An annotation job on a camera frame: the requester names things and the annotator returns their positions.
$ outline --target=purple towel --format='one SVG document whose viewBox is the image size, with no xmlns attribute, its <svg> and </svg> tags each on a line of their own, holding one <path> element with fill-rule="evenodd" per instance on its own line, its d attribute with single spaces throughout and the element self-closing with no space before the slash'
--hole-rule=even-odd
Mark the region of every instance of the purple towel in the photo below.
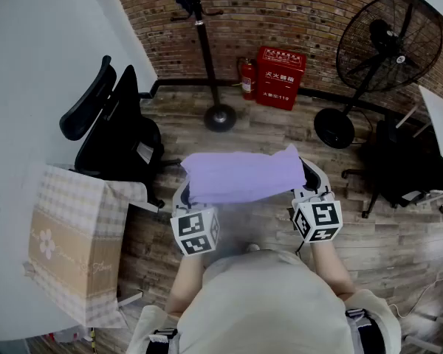
<svg viewBox="0 0 443 354">
<path fill-rule="evenodd" d="M 190 202 L 223 204 L 257 201 L 306 183 L 297 148 L 262 153 L 194 153 L 182 166 L 190 181 Z"/>
</svg>

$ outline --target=fan blade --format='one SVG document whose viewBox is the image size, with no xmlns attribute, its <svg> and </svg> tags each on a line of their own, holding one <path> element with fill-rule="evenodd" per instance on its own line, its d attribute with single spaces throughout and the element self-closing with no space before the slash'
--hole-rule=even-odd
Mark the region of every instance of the fan blade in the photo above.
<svg viewBox="0 0 443 354">
<path fill-rule="evenodd" d="M 401 41 L 404 38 L 404 35 L 407 32 L 408 25 L 410 24 L 412 19 L 412 10 L 413 10 L 413 4 L 410 3 L 408 5 L 407 12 L 405 14 L 404 24 L 402 25 L 402 28 L 400 30 L 399 41 Z"/>
<path fill-rule="evenodd" d="M 377 54 L 373 56 L 372 58 L 369 58 L 367 60 L 364 60 L 362 63 L 359 64 L 359 66 L 354 67 L 353 69 L 350 69 L 347 74 L 355 74 L 358 71 L 361 71 L 361 69 L 368 68 L 369 66 L 374 65 L 381 59 L 383 59 L 384 56 L 381 54 Z"/>
<path fill-rule="evenodd" d="M 404 63 L 416 69 L 420 68 L 419 65 L 415 63 L 412 59 L 410 59 L 408 56 L 405 57 Z"/>
</svg>

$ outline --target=white table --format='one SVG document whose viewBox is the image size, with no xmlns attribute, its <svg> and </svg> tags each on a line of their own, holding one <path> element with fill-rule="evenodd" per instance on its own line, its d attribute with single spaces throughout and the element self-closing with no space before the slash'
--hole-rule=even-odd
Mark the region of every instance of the white table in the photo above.
<svg viewBox="0 0 443 354">
<path fill-rule="evenodd" d="M 427 107 L 428 115 L 430 116 L 430 122 L 426 123 L 422 128 L 420 128 L 413 137 L 417 137 L 422 133 L 428 126 L 433 125 L 435 131 L 436 141 L 438 142 L 438 147 L 440 150 L 440 155 L 443 158 L 443 99 L 437 96 L 432 91 L 419 86 L 420 93 L 422 93 L 423 101 Z M 399 128 L 410 116 L 416 111 L 420 106 L 420 103 L 415 104 L 412 109 L 405 115 L 405 117 L 396 125 Z M 431 190 L 431 192 L 438 193 L 438 195 L 432 198 L 425 198 L 417 204 L 429 203 L 443 197 L 443 190 Z"/>
</svg>

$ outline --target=chair backrest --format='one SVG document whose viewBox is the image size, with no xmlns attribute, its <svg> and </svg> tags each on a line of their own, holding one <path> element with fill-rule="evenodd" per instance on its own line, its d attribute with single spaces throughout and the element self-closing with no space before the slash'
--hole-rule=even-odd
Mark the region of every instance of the chair backrest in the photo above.
<svg viewBox="0 0 443 354">
<path fill-rule="evenodd" d="M 106 104 L 117 79 L 110 66 L 111 58 L 105 55 L 97 77 L 77 103 L 59 120 L 59 127 L 69 140 L 79 140 L 92 126 Z"/>
</svg>

